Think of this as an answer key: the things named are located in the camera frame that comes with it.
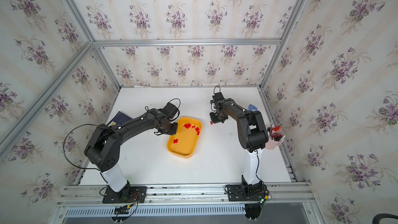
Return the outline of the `yellow plastic storage tray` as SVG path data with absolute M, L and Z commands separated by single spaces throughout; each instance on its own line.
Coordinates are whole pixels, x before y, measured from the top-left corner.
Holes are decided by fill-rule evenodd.
M 193 156 L 196 149 L 202 131 L 202 123 L 191 117 L 181 117 L 178 119 L 177 123 L 177 133 L 169 138 L 167 150 L 175 156 L 188 159 Z M 192 125 L 191 128 L 186 129 L 183 126 L 186 123 L 190 123 Z M 200 135 L 197 135 L 197 132 L 192 128 L 194 126 L 200 128 Z M 177 144 L 173 143 L 174 139 L 178 139 Z

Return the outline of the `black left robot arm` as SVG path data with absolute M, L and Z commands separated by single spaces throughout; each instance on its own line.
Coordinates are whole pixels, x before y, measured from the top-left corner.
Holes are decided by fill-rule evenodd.
M 169 103 L 161 109 L 148 109 L 137 118 L 108 126 L 96 125 L 95 130 L 84 150 L 85 156 L 95 165 L 107 186 L 115 193 L 122 194 L 130 183 L 118 164 L 121 146 L 131 138 L 151 129 L 156 135 L 175 135 L 180 110 Z

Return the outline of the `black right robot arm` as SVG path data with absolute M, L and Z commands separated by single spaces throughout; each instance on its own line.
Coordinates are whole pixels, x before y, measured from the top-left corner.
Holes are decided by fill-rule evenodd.
M 224 123 L 228 118 L 236 121 L 239 143 L 247 153 L 242 184 L 261 185 L 263 180 L 260 178 L 260 161 L 269 140 L 261 112 L 245 109 L 231 98 L 212 99 L 210 105 L 209 115 L 212 123 Z

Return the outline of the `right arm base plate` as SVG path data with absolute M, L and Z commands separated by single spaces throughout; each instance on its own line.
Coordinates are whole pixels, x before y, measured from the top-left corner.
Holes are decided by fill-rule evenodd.
M 254 185 L 241 183 L 240 185 L 227 184 L 224 192 L 230 202 L 255 201 L 263 203 L 269 199 L 269 191 L 263 182 Z

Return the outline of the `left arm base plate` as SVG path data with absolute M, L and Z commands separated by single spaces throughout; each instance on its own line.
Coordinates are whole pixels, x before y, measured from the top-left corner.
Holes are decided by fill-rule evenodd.
M 129 187 L 122 189 L 121 192 L 117 193 L 107 186 L 105 193 L 103 194 L 103 204 L 127 204 L 138 201 L 138 203 L 144 203 L 147 193 L 146 186 Z

